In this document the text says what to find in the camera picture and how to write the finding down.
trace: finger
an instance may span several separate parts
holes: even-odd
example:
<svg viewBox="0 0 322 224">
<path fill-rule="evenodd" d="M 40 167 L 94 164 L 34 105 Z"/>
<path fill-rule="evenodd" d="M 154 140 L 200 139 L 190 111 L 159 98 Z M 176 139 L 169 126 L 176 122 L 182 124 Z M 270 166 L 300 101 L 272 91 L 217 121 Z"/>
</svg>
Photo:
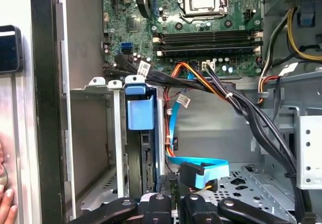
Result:
<svg viewBox="0 0 322 224">
<path fill-rule="evenodd" d="M 4 162 L 4 150 L 2 148 L 2 145 L 0 144 L 0 163 Z"/>
<path fill-rule="evenodd" d="M 14 224 L 17 218 L 17 213 L 18 213 L 18 207 L 16 205 L 13 205 L 12 207 L 10 207 L 8 217 L 4 224 Z"/>
<path fill-rule="evenodd" d="M 7 190 L 0 205 L 0 223 L 5 223 L 13 199 L 14 191 L 12 189 Z"/>
<path fill-rule="evenodd" d="M 4 194 L 4 186 L 3 185 L 0 185 L 0 200 L 2 198 L 2 195 Z"/>
</svg>

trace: phone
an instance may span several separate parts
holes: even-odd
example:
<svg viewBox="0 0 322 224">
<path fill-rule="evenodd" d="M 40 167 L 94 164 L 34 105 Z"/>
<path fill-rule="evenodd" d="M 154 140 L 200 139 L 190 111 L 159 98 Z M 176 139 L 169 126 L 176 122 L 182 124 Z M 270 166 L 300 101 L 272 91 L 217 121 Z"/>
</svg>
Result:
<svg viewBox="0 0 322 224">
<path fill-rule="evenodd" d="M 23 48 L 20 29 L 0 26 L 0 74 L 23 70 Z"/>
</svg>

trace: human hand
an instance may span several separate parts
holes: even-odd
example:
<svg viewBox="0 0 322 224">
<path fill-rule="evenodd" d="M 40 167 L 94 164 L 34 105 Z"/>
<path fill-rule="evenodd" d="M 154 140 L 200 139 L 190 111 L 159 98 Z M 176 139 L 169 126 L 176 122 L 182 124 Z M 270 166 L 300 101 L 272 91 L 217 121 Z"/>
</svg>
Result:
<svg viewBox="0 0 322 224">
<path fill-rule="evenodd" d="M 0 196 L 2 196 L 0 204 L 0 224 L 14 224 L 18 213 L 18 207 L 12 205 L 14 191 L 8 189 L 4 195 L 3 193 L 4 186 L 0 185 Z"/>
</svg>

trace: motherboard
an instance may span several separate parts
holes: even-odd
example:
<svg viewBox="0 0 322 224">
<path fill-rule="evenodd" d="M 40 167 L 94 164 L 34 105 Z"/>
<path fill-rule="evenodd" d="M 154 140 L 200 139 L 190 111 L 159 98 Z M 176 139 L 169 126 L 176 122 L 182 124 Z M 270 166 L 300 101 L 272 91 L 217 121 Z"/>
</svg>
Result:
<svg viewBox="0 0 322 224">
<path fill-rule="evenodd" d="M 103 0 L 103 25 L 105 64 L 122 52 L 167 74 L 182 61 L 218 76 L 261 73 L 261 0 Z"/>
</svg>

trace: white label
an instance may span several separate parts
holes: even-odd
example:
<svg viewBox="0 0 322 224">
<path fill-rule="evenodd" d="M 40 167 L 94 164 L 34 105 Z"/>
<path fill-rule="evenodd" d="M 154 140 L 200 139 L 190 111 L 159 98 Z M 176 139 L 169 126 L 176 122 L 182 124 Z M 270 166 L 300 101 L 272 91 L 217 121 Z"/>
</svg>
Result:
<svg viewBox="0 0 322 224">
<path fill-rule="evenodd" d="M 183 105 L 185 108 L 187 108 L 189 106 L 191 99 L 189 97 L 187 97 L 186 95 L 183 94 L 179 94 L 177 102 L 180 103 L 181 105 Z"/>
<path fill-rule="evenodd" d="M 147 74 L 149 73 L 151 65 L 146 63 L 145 61 L 141 60 L 139 69 L 137 69 L 137 74 L 144 76 L 146 78 Z"/>
</svg>

